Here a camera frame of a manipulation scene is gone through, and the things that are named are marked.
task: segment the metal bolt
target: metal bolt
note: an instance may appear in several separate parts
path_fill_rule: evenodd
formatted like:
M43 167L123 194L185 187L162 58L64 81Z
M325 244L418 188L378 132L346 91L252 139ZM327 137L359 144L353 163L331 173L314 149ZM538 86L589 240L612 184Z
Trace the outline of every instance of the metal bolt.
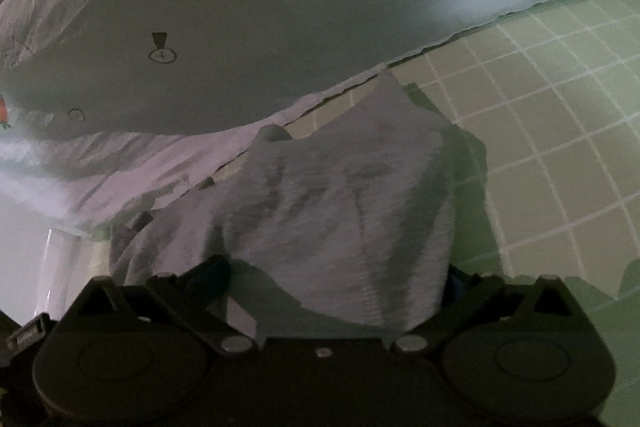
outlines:
M328 359L333 353L334 350L331 347L318 347L316 349L316 357L319 359Z
M405 335L396 340L396 346L404 353L417 353L429 345L427 339L420 335Z
M246 353L247 351L250 351L254 347L254 342L247 337L233 335L232 337L227 337L220 342L220 347L228 353L238 355L239 353Z

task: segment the orange carrot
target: orange carrot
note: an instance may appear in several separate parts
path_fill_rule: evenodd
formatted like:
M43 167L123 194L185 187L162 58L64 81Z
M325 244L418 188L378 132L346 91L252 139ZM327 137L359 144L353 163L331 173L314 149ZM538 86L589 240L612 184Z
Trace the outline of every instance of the orange carrot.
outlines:
M4 104L4 98L0 96L0 125L4 130L10 129L9 116L6 112L6 105Z

